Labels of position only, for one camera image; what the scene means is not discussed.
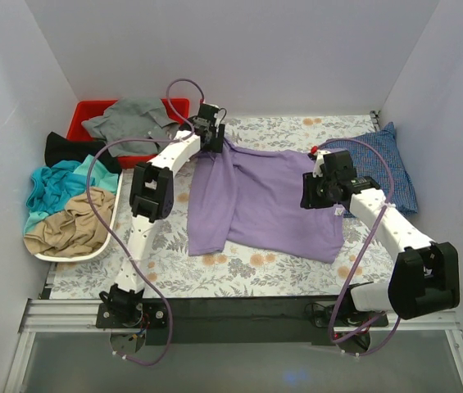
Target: white laundry basket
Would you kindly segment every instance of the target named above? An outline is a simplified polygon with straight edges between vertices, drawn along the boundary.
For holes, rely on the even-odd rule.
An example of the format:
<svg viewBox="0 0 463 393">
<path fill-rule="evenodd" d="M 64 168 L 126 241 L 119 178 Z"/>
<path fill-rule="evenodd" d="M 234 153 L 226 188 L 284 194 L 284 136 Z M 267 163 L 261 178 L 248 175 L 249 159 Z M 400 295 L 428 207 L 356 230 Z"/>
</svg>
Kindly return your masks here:
<svg viewBox="0 0 463 393">
<path fill-rule="evenodd" d="M 118 202 L 120 201 L 120 191 L 122 189 L 122 177 L 123 174 L 120 174 L 118 177 L 118 189 L 116 190 L 116 198 L 115 198 L 115 205 L 113 206 L 113 213 L 111 215 L 111 222 L 109 223 L 109 228 L 113 229 L 116 223 L 116 212 L 118 211 Z M 58 264 L 64 263 L 78 263 L 78 262 L 95 262 L 97 260 L 101 260 L 104 255 L 107 253 L 107 246 L 109 246 L 110 241 L 114 241 L 112 239 L 112 235 L 110 233 L 107 234 L 106 241 L 102 244 L 102 246 L 96 250 L 95 252 L 88 254 L 88 255 L 80 255 L 80 256 L 73 256 L 73 257 L 63 257 L 63 256 L 48 256 L 44 254 L 34 254 L 39 260 L 46 260 L 47 262 L 56 262 Z"/>
</svg>

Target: wall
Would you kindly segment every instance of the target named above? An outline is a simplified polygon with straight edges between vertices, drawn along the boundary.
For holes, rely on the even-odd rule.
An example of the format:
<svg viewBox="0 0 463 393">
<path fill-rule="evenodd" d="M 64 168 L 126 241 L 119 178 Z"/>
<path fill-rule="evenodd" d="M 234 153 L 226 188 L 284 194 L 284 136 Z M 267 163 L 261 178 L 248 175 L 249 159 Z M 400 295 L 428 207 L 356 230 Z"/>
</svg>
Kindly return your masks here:
<svg viewBox="0 0 463 393">
<path fill-rule="evenodd" d="M 438 0 L 26 2 L 79 99 L 189 77 L 231 115 L 304 115 L 381 108 Z"/>
<path fill-rule="evenodd" d="M 419 199 L 416 224 L 460 256 L 463 326 L 463 2 L 440 2 L 382 111 Z"/>
<path fill-rule="evenodd" d="M 21 240 L 30 173 L 43 163 L 45 136 L 63 132 L 76 97 L 23 0 L 0 0 L 0 391 L 28 297 L 48 266 Z"/>
</svg>

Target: purple cloth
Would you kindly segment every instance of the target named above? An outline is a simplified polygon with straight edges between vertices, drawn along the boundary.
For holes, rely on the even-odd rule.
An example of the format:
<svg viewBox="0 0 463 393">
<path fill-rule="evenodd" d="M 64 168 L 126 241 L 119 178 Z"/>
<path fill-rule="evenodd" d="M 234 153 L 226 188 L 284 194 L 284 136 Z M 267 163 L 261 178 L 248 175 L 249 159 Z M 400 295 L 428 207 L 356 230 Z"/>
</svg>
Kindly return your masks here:
<svg viewBox="0 0 463 393">
<path fill-rule="evenodd" d="M 230 240 L 332 264 L 344 243 L 335 207 L 300 207 L 302 174 L 314 162 L 297 151 L 255 151 L 225 141 L 202 153 L 188 208 L 189 255 L 224 250 Z"/>
</svg>

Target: folded clothing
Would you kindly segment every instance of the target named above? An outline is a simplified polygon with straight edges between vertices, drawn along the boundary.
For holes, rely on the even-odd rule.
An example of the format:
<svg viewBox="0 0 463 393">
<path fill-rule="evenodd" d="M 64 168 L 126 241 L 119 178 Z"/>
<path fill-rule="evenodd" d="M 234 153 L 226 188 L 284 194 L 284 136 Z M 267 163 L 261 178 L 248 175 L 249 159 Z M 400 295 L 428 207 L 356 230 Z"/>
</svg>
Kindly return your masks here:
<svg viewBox="0 0 463 393">
<path fill-rule="evenodd" d="M 50 133 L 45 142 L 45 165 L 52 167 L 60 161 L 84 162 L 87 156 L 95 156 L 104 146 L 106 143 L 101 141 L 73 142 L 57 133 Z M 118 160 L 109 154 L 109 151 L 103 152 L 98 159 L 112 174 L 122 173 Z"/>
<path fill-rule="evenodd" d="M 417 199 L 415 189 L 411 182 L 410 175 L 406 172 L 402 163 L 401 155 L 397 148 L 397 131 L 393 123 L 388 123 L 381 131 L 376 133 L 365 133 L 356 138 L 358 141 L 366 142 L 372 146 L 384 158 L 392 171 L 395 182 L 395 192 L 392 196 L 392 203 L 397 210 L 404 215 L 417 213 Z M 384 194 L 389 193 L 389 179 L 379 158 L 367 147 L 349 141 L 331 142 L 325 149 L 339 148 L 348 150 L 352 156 L 353 164 L 359 176 L 371 176 L 383 189 Z"/>
<path fill-rule="evenodd" d="M 111 221 L 115 196 L 102 188 L 91 187 L 91 198 L 98 213 Z M 85 193 L 72 197 L 65 209 L 39 222 L 24 235 L 31 254 L 72 257 L 95 252 L 106 241 L 107 230 L 91 209 Z"/>
<path fill-rule="evenodd" d="M 159 98 L 122 98 L 102 116 L 83 121 L 82 126 L 93 138 L 108 142 L 124 138 L 168 139 L 179 129 Z M 115 157 L 146 156 L 160 153 L 166 146 L 163 142 L 123 142 L 109 147 L 109 152 Z"/>
<path fill-rule="evenodd" d="M 93 158 L 88 156 L 83 163 L 78 161 L 60 161 L 53 167 L 43 166 L 31 175 L 33 191 L 25 203 L 29 217 L 24 226 L 24 234 L 49 215 L 64 209 L 72 198 L 85 192 L 85 180 Z M 91 185 L 116 194 L 118 174 L 112 174 L 97 161 L 93 168 Z"/>
<path fill-rule="evenodd" d="M 222 251 L 227 239 L 332 264 L 344 243 L 343 210 L 301 209 L 302 174 L 313 167 L 304 153 L 228 140 L 221 154 L 202 153 L 189 197 L 189 254 Z"/>
</svg>

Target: beige cloth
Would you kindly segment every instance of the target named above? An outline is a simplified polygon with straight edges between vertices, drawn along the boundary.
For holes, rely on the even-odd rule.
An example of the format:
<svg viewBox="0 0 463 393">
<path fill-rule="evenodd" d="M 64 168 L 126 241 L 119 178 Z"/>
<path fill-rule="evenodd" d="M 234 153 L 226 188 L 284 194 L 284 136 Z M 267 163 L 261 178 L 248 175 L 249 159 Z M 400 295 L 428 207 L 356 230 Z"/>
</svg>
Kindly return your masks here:
<svg viewBox="0 0 463 393">
<path fill-rule="evenodd" d="M 109 223 L 115 196 L 99 187 L 91 187 L 91 198 L 102 218 Z M 85 193 L 72 197 L 64 210 L 40 221 L 24 235 L 31 254 L 78 256 L 95 252 L 106 241 L 107 230 L 94 215 Z"/>
</svg>

